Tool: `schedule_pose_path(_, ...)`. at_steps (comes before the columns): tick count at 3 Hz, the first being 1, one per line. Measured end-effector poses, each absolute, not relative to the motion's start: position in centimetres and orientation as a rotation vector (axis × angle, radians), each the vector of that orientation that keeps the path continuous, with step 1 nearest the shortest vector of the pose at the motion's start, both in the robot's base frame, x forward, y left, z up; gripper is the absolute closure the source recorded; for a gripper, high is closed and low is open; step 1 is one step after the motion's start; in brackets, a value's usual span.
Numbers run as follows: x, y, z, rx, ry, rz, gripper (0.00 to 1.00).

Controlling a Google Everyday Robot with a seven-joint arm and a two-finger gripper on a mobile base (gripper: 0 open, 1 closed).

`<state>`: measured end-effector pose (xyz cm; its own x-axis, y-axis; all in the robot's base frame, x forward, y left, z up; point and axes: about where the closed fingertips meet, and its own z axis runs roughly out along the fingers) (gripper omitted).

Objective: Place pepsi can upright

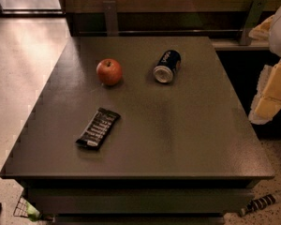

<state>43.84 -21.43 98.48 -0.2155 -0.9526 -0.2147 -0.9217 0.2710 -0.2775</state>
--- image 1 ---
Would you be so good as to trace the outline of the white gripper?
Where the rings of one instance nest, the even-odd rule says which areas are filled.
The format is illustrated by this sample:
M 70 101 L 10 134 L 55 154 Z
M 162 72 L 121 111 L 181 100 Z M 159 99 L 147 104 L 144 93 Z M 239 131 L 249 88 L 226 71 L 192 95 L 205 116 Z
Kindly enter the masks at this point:
M 272 53 L 281 57 L 281 7 L 274 15 L 254 27 L 248 34 L 254 40 L 268 40 Z M 264 125 L 281 110 L 281 60 L 273 67 L 265 65 L 259 74 L 248 119 L 252 124 Z

